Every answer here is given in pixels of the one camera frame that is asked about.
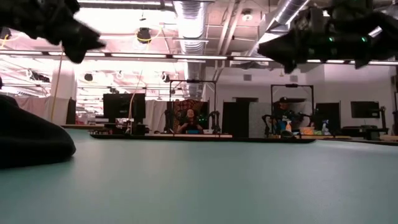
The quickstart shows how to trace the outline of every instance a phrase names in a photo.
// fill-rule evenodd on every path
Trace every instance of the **table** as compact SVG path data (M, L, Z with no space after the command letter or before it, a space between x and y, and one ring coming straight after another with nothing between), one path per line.
M98 140L0 170L0 223L398 223L398 148Z

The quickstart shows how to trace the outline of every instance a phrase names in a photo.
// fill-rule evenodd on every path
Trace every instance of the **white wall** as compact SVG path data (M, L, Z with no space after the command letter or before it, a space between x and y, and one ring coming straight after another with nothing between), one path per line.
M354 119L351 101L378 101L386 107L386 123L391 128L394 67L367 66L355 70L352 65L321 65L307 73L308 84L315 86L315 102L341 102L341 126L362 124L381 127L381 119Z

